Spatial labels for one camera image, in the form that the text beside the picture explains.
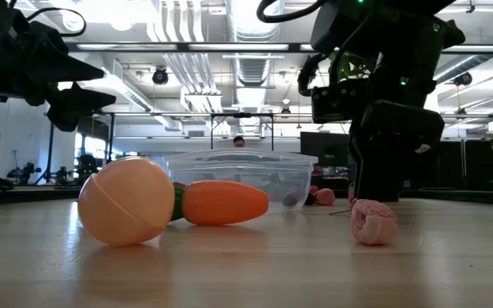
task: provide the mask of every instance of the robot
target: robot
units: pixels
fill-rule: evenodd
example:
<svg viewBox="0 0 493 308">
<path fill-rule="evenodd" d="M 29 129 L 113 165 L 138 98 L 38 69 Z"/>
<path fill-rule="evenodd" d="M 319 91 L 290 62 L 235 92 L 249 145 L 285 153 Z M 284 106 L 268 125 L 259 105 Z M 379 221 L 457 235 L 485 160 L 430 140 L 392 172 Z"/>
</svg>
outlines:
<svg viewBox="0 0 493 308">
<path fill-rule="evenodd" d="M 434 16 L 454 0 L 317 0 L 301 11 L 265 15 L 275 1 L 262 0 L 261 21 L 291 21 L 320 8 L 311 38 L 319 53 L 304 63 L 298 90 L 312 99 L 315 123 L 351 121 L 354 197 L 398 201 L 405 155 L 435 145 L 443 133 L 442 117 L 424 104 L 437 85 L 442 50 L 466 40 L 454 21 Z M 329 57 L 329 86 L 309 89 Z"/>
</svg>

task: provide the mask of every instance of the orange carrot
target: orange carrot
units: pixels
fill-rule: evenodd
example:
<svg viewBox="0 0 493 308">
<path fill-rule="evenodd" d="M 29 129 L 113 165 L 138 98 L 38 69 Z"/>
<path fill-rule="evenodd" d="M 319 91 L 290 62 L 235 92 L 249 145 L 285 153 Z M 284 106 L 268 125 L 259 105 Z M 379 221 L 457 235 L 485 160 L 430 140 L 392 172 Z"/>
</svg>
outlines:
<svg viewBox="0 0 493 308">
<path fill-rule="evenodd" d="M 265 192 L 233 181 L 198 181 L 182 197 L 184 217 L 200 226 L 245 222 L 269 208 Z"/>
</svg>

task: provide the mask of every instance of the wooden table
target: wooden table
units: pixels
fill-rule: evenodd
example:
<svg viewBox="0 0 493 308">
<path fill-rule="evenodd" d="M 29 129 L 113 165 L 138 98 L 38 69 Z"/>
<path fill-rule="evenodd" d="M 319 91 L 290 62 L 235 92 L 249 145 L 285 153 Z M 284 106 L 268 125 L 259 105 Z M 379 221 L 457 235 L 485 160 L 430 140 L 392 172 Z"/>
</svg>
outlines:
<svg viewBox="0 0 493 308">
<path fill-rule="evenodd" d="M 109 248 L 72 201 L 0 205 L 0 308 L 493 307 L 493 205 L 391 206 L 392 246 L 356 244 L 340 201 Z"/>
</svg>

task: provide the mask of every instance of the clear plastic container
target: clear plastic container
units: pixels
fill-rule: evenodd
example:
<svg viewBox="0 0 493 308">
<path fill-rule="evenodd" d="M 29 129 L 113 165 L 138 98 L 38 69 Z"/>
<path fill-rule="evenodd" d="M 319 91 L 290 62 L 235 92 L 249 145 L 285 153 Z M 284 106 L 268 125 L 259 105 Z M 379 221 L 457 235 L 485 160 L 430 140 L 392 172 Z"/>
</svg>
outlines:
<svg viewBox="0 0 493 308">
<path fill-rule="evenodd" d="M 172 181 L 236 181 L 266 192 L 271 205 L 295 207 L 306 201 L 318 158 L 232 148 L 178 154 L 165 161 Z"/>
</svg>

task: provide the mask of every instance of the person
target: person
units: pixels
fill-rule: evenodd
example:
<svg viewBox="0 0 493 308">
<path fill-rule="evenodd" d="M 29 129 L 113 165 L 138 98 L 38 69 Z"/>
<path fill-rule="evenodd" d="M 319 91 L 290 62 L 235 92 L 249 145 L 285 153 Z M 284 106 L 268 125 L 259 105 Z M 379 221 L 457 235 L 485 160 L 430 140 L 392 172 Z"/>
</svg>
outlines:
<svg viewBox="0 0 493 308">
<path fill-rule="evenodd" d="M 233 138 L 233 147 L 245 147 L 245 140 L 241 136 Z"/>
</svg>

